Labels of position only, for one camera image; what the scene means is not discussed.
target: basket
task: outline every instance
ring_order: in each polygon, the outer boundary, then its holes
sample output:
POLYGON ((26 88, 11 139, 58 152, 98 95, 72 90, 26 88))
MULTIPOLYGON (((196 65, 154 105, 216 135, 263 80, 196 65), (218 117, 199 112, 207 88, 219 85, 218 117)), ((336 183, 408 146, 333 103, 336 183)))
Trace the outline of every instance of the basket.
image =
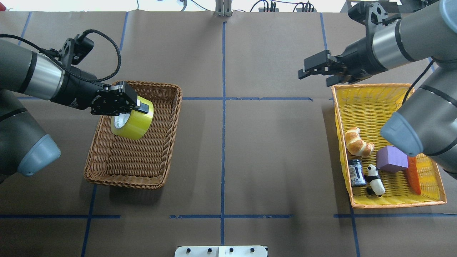
POLYGON ((131 140, 111 133, 111 116, 100 116, 84 178, 100 185, 158 189, 165 184, 170 169, 182 91, 172 84, 127 83, 154 104, 151 126, 144 137, 131 140))
POLYGON ((354 208, 399 208, 446 203, 438 165, 424 154, 416 157, 421 195, 414 193, 402 171, 379 173, 386 188, 382 197, 368 195, 365 186, 351 187, 348 159, 360 159, 364 169, 369 164, 376 164, 374 153, 390 145, 380 136, 381 127, 400 108, 409 86, 410 84, 372 84, 332 87, 340 161, 346 189, 354 208), (369 157, 354 156, 346 151, 344 133, 352 127, 359 127, 361 138, 374 143, 374 153, 369 157))

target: can with white label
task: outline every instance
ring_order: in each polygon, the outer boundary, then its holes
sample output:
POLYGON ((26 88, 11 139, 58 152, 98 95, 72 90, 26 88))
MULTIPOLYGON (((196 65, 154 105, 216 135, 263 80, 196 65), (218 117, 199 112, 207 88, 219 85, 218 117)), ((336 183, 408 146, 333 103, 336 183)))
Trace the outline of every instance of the can with white label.
POLYGON ((349 160, 349 175, 351 176, 352 187, 362 187, 367 184, 363 177, 362 161, 361 160, 349 160))

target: brown wicker basket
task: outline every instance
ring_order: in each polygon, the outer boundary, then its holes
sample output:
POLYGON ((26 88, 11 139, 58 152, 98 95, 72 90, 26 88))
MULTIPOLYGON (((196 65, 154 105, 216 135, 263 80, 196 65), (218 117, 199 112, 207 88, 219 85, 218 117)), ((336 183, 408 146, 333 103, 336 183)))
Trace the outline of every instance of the brown wicker basket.
POLYGON ((170 169, 182 91, 173 84, 127 81, 154 104, 154 118, 139 140, 111 133, 111 116, 100 116, 87 156, 84 178, 94 184, 158 189, 170 169))

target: light blue cap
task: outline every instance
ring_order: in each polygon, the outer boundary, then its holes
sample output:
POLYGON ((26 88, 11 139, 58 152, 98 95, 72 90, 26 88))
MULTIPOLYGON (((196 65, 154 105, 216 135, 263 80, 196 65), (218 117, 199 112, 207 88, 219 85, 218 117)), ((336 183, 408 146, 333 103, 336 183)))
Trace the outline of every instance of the light blue cap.
POLYGON ((17 172, 31 176, 60 157, 60 149, 49 134, 44 135, 24 156, 17 172))
POLYGON ((394 112, 381 128, 381 136, 411 157, 424 151, 419 136, 403 115, 398 112, 394 112))
POLYGON ((444 22, 457 33, 457 0, 441 0, 440 13, 444 22))

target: panda head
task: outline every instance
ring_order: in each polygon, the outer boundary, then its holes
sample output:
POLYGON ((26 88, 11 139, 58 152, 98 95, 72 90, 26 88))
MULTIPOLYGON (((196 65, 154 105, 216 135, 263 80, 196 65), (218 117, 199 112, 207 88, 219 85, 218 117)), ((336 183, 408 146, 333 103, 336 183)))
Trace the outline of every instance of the panda head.
POLYGON ((378 169, 373 164, 370 164, 367 168, 369 176, 376 176, 378 169))

